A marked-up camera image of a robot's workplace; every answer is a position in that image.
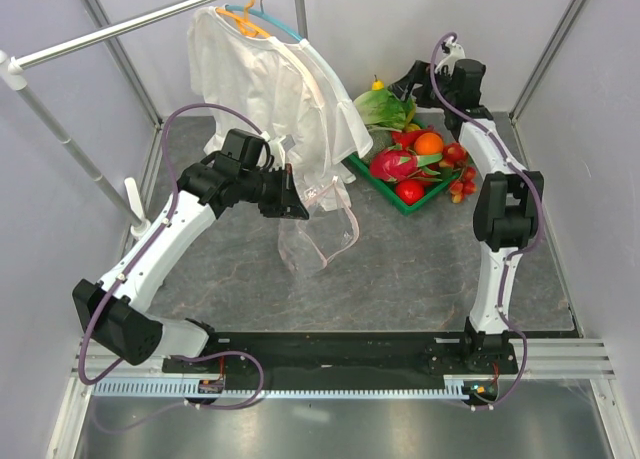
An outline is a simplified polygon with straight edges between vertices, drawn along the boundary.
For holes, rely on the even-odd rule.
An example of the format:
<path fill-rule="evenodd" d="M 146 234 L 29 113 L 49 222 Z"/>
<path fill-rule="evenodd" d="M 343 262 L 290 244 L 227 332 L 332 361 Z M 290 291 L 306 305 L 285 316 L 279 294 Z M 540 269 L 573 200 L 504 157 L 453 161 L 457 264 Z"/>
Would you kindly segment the green lettuce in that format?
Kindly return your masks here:
<path fill-rule="evenodd" d="M 416 105 L 412 98 L 398 99 L 387 89 L 369 90 L 353 100 L 367 127 L 403 130 L 413 119 Z"/>

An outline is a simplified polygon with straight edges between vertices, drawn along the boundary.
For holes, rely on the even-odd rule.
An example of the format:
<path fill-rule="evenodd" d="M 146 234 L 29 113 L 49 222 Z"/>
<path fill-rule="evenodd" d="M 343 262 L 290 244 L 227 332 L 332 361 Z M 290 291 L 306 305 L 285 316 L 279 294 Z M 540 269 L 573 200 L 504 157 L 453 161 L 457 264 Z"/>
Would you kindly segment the clear pink-dotted zip bag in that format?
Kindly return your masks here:
<path fill-rule="evenodd" d="M 324 270 L 359 239 L 360 227 L 341 178 L 334 176 L 321 188 L 303 194 L 308 219 L 282 219 L 278 252 L 295 276 L 308 277 Z"/>

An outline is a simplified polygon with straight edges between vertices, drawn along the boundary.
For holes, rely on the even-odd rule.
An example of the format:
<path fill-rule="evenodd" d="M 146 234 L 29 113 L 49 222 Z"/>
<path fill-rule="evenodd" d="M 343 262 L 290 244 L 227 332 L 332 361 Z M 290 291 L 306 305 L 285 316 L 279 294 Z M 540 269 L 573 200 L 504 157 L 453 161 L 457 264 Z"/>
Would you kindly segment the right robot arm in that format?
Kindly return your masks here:
<path fill-rule="evenodd" d="M 445 126 L 470 154 L 482 178 L 473 214 L 481 247 L 476 299 L 455 342 L 432 339 L 426 347 L 433 374 L 515 374 L 509 305 L 521 256 L 540 238 L 544 178 L 529 171 L 499 137 L 492 114 L 481 103 L 486 67 L 473 59 L 434 69 L 416 61 L 390 87 L 400 99 L 440 109 Z"/>

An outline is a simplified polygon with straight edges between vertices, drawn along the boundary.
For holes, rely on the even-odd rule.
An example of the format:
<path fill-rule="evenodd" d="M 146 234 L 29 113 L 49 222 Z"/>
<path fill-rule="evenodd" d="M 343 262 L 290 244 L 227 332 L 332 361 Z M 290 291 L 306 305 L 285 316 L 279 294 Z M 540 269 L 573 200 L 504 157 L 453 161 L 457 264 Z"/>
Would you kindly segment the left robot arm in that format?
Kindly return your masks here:
<path fill-rule="evenodd" d="M 97 282 L 83 279 L 74 287 L 72 299 L 91 339 L 133 366 L 163 354 L 184 355 L 198 372 L 215 368 L 220 350 L 204 325 L 147 311 L 178 260 L 227 209 L 246 202 L 266 218 L 308 219 L 285 160 L 293 145 L 290 136 L 267 141 L 232 129 L 221 150 L 186 168 L 163 212 L 119 264 Z"/>

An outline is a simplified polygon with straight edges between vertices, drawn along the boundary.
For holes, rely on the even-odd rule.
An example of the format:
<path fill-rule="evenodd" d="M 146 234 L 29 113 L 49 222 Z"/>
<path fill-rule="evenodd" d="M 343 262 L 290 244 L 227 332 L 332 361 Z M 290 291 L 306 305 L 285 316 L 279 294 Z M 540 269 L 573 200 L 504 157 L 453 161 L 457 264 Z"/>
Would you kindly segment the yellow pear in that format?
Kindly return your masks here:
<path fill-rule="evenodd" d="M 382 80 L 380 80 L 377 76 L 374 76 L 374 81 L 372 82 L 371 85 L 371 90 L 372 91 L 378 91 L 378 90 L 382 90 L 385 88 L 385 84 Z"/>

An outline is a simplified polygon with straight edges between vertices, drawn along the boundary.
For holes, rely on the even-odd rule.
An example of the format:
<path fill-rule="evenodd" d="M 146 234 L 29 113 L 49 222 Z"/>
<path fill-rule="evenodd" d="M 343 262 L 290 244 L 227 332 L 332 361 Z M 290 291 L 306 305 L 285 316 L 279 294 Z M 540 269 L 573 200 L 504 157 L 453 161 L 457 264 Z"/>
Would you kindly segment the red pepper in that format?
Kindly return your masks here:
<path fill-rule="evenodd" d="M 426 129 L 415 129 L 408 132 L 394 131 L 391 133 L 391 138 L 394 145 L 400 146 L 402 149 L 409 149 L 413 147 L 413 144 L 421 135 L 432 133 L 433 131 L 434 129 L 432 127 Z"/>

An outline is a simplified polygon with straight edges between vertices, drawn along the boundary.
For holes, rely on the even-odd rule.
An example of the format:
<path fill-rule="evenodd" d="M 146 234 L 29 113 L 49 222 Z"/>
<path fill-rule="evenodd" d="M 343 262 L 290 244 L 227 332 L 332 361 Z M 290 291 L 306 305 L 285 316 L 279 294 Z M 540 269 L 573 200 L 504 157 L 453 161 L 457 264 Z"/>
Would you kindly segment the green melon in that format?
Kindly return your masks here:
<path fill-rule="evenodd" d="M 369 166 L 373 159 L 385 149 L 394 145 L 394 141 L 389 130 L 372 130 L 370 132 L 372 139 L 372 147 L 367 154 L 365 154 L 361 160 L 364 164 Z"/>

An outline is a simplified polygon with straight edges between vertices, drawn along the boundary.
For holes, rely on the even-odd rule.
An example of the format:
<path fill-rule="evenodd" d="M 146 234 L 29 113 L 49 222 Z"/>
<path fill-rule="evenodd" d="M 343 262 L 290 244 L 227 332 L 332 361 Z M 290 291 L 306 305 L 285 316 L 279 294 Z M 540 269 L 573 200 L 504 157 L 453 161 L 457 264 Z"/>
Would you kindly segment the orange fruit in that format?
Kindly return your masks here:
<path fill-rule="evenodd" d="M 441 154 L 443 149 L 444 140 L 435 132 L 425 132 L 413 143 L 414 152 L 420 156 Z"/>

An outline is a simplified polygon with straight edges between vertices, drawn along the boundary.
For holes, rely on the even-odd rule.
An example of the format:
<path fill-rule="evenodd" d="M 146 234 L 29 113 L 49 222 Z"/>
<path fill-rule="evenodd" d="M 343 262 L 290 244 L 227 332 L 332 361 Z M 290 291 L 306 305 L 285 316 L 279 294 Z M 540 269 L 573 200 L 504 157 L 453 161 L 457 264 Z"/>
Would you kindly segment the pink dragon fruit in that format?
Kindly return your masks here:
<path fill-rule="evenodd" d="M 379 152 L 369 164 L 369 173 L 387 183 L 397 183 L 413 178 L 420 171 L 427 175 L 438 175 L 428 168 L 443 158 L 441 153 L 417 155 L 410 150 L 389 147 Z"/>

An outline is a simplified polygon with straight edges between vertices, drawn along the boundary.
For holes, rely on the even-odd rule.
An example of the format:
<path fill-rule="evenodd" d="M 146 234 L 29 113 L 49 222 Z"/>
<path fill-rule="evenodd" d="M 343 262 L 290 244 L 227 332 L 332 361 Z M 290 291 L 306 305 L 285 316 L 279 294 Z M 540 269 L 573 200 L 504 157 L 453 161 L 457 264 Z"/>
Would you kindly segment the red lychee bunch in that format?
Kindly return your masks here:
<path fill-rule="evenodd" d="M 463 202 L 477 192 L 477 171 L 467 150 L 458 142 L 447 144 L 438 163 L 443 179 L 450 179 L 448 191 L 454 204 Z"/>

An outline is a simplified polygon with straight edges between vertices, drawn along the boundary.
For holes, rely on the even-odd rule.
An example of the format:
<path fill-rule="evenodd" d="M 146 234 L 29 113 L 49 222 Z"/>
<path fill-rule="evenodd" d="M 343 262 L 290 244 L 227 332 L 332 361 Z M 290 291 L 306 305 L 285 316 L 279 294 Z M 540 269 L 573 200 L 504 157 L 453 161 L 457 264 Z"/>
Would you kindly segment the green plastic tray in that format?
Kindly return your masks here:
<path fill-rule="evenodd" d="M 396 132 L 408 132 L 415 129 L 426 129 L 431 126 L 424 126 L 419 122 L 412 122 L 409 124 L 408 128 L 405 130 L 392 130 L 388 128 L 382 127 L 374 127 L 369 130 L 369 134 L 372 130 L 382 129 L 389 130 L 391 133 Z M 394 188 L 397 183 L 387 183 L 382 180 L 374 178 L 369 173 L 369 166 L 364 164 L 361 160 L 363 156 L 360 156 L 356 153 L 351 154 L 346 159 L 346 164 L 350 166 L 351 169 L 361 178 L 365 179 L 373 188 L 379 192 L 390 204 L 392 204 L 401 214 L 407 216 L 410 215 L 419 209 L 421 209 L 428 201 L 433 199 L 438 193 L 443 192 L 448 189 L 450 179 L 443 179 L 441 176 L 441 172 L 438 167 L 438 163 L 432 164 L 429 166 L 428 171 L 432 170 L 434 172 L 438 172 L 438 175 L 427 175 L 425 172 L 420 171 L 416 176 L 410 179 L 419 180 L 423 183 L 425 187 L 425 196 L 417 203 L 412 206 L 408 206 L 404 204 L 398 196 L 395 194 Z"/>

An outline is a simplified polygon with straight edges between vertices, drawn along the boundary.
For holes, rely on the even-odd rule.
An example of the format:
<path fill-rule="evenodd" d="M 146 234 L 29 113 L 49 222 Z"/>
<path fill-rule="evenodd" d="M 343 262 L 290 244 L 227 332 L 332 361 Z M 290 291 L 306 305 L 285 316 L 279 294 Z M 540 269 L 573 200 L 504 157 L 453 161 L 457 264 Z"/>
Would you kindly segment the red tomato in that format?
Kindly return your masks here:
<path fill-rule="evenodd" d="M 425 196 L 423 183 L 415 179 L 407 179 L 396 184 L 395 194 L 406 205 L 412 206 Z"/>

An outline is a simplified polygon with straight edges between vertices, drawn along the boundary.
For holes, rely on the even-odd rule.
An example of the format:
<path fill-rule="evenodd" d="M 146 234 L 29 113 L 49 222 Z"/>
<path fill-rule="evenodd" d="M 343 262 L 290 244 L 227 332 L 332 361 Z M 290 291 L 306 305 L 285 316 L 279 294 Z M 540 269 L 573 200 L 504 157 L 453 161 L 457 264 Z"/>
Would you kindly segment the white t-shirt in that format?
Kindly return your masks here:
<path fill-rule="evenodd" d="M 355 176 L 342 162 L 366 155 L 373 141 L 342 82 L 310 43 L 244 36 L 213 7 L 196 11 L 187 40 L 193 92 L 234 111 L 214 112 L 216 133 L 205 152 L 220 149 L 227 131 L 247 117 L 271 138 L 292 138 L 274 151 L 278 163 L 292 164 L 299 192 L 333 183 L 322 207 L 334 210 L 338 199 L 349 204 L 346 187 Z"/>

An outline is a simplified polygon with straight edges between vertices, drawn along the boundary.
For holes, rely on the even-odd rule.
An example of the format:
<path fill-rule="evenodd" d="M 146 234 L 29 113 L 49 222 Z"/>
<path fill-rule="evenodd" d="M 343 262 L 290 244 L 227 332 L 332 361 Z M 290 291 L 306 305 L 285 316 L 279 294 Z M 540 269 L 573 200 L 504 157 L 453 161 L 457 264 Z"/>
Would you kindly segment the teal clothes hanger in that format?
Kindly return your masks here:
<path fill-rule="evenodd" d="M 309 70 L 326 99 L 337 103 L 351 101 L 336 72 L 307 39 L 303 39 L 287 25 L 262 11 L 250 8 L 249 14 L 275 27 L 293 40 L 292 43 L 285 43 L 284 46 Z"/>

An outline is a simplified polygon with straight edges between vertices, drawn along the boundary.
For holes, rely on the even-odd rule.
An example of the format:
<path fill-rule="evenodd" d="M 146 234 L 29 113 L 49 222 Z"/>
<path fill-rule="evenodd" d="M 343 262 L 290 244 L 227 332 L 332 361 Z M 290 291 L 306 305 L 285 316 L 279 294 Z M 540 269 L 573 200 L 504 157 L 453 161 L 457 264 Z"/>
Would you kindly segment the orange clothes hanger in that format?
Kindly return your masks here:
<path fill-rule="evenodd" d="M 218 15 L 232 19 L 235 22 L 236 28 L 243 36 L 249 38 L 269 38 L 270 34 L 267 31 L 250 20 L 250 9 L 254 5 L 255 0 L 249 0 L 240 9 L 240 13 L 233 12 L 227 7 L 216 7 L 215 11 Z"/>

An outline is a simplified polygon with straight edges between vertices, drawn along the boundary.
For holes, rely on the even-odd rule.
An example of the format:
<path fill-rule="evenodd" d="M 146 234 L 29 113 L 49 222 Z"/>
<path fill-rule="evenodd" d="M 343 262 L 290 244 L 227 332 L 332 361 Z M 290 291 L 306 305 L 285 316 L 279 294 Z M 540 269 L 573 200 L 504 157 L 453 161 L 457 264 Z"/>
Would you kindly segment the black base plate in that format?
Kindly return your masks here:
<path fill-rule="evenodd" d="M 518 371 L 512 334 L 463 332 L 226 332 L 211 335 L 204 361 L 167 359 L 165 373 L 222 372 L 235 386 L 436 386 L 447 375 Z"/>

